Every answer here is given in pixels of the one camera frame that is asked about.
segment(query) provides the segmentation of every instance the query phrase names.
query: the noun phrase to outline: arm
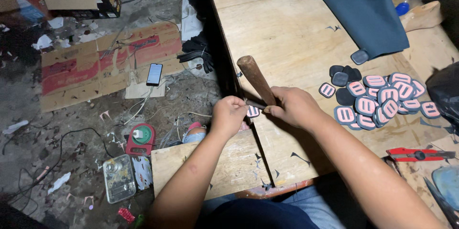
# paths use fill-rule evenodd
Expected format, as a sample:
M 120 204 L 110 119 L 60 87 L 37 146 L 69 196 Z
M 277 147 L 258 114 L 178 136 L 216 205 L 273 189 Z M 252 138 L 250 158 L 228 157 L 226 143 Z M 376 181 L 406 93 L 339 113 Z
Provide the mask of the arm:
M 235 96 L 221 99 L 213 108 L 209 134 L 156 197 L 151 224 L 158 228 L 193 228 L 226 142 L 239 130 L 248 107 Z
M 277 86 L 271 90 L 282 102 L 282 107 L 267 106 L 264 111 L 313 135 L 376 227 L 443 228 L 416 192 L 324 113 L 309 93 L 299 88 Z

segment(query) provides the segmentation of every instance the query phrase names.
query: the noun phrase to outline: black rubber sheet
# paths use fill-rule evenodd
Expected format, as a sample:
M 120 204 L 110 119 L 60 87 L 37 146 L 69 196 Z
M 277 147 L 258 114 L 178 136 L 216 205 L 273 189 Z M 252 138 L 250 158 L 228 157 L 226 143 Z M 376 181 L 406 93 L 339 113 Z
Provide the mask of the black rubber sheet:
M 323 0 L 370 59 L 409 48 L 392 0 Z

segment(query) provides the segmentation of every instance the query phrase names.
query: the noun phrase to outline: dark blue fabric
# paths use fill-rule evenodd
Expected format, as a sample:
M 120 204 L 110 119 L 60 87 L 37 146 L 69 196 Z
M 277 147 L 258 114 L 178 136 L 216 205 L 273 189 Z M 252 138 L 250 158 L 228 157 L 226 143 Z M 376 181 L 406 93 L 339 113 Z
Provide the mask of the dark blue fabric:
M 300 208 L 265 200 L 238 199 L 221 204 L 197 228 L 318 229 Z
M 323 0 L 370 59 L 410 46 L 392 0 Z

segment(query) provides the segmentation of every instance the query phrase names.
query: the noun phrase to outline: pink shoe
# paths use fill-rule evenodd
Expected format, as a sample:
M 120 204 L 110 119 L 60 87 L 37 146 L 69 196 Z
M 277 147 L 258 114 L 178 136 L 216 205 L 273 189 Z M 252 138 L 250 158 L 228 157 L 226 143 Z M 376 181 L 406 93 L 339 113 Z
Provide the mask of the pink shoe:
M 187 133 L 188 133 L 190 130 L 194 129 L 195 127 L 202 127 L 202 125 L 201 125 L 199 122 L 194 122 L 194 123 L 191 124 L 190 127 L 188 128 Z

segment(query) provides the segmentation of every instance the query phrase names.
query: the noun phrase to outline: red utility knife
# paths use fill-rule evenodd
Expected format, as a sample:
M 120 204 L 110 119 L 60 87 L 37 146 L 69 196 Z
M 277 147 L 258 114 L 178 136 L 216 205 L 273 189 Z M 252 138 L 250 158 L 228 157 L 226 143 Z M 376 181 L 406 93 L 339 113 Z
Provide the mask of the red utility knife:
M 456 156 L 455 151 L 437 151 L 433 149 L 406 149 L 403 147 L 386 150 L 389 156 L 398 162 L 441 161 Z

